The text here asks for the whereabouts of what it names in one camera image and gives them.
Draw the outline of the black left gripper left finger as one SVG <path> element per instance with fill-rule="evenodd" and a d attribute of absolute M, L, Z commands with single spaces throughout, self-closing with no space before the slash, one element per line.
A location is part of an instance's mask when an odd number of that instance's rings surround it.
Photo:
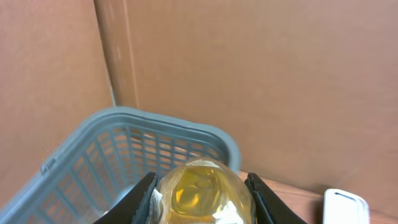
<path fill-rule="evenodd" d="M 150 211 L 150 198 L 159 176 L 148 173 L 108 213 L 94 224 L 145 224 Z"/>

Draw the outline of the yellow oil bottle silver cap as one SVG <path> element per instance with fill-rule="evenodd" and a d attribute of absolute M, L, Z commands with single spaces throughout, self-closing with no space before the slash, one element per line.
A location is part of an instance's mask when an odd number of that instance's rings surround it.
<path fill-rule="evenodd" d="M 198 157 L 160 179 L 146 222 L 255 224 L 256 205 L 235 172 L 214 159 Z"/>

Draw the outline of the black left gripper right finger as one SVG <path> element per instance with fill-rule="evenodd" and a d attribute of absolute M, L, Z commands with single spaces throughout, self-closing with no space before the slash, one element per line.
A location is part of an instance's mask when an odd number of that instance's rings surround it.
<path fill-rule="evenodd" d="M 254 198 L 258 224 L 306 224 L 255 173 L 244 181 Z"/>

